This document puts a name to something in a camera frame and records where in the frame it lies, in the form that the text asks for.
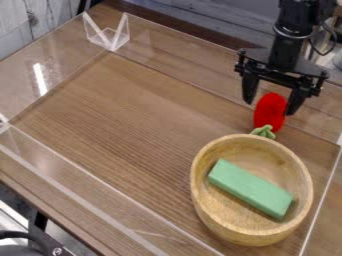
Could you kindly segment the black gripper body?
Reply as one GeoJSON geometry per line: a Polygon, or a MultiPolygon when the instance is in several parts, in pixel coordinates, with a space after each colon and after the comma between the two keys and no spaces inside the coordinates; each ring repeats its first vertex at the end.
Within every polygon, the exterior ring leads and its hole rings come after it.
{"type": "Polygon", "coordinates": [[[266,48],[240,48],[236,52],[238,61],[234,71],[243,77],[244,72],[258,75],[264,80],[283,87],[294,89],[302,78],[308,80],[310,96],[319,96],[323,82],[330,77],[328,72],[299,57],[291,68],[279,68],[270,64],[270,50],[266,48]]]}

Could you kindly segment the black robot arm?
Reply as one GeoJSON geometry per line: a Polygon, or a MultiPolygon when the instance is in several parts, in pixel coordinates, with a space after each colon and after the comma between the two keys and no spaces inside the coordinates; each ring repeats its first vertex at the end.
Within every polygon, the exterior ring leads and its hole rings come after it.
{"type": "Polygon", "coordinates": [[[242,77],[242,98],[251,104],[259,81],[291,89],[283,114],[292,115],[307,98],[319,96],[328,72],[302,54],[303,43],[312,44],[314,28],[331,34],[326,20],[332,17],[336,0],[279,0],[279,14],[268,48],[240,48],[234,71],[242,77]]]}

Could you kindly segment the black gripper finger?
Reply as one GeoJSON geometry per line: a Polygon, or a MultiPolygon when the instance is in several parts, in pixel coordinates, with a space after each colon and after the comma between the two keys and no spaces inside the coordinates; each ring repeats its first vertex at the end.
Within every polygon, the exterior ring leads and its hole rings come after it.
{"type": "Polygon", "coordinates": [[[292,115],[298,111],[299,107],[302,106],[308,96],[310,96],[310,89],[306,87],[295,88],[291,91],[291,94],[287,100],[286,111],[284,111],[286,116],[292,115]]]}
{"type": "Polygon", "coordinates": [[[242,94],[243,100],[247,104],[251,104],[256,95],[259,85],[259,77],[252,72],[244,72],[242,77],[242,94]]]}

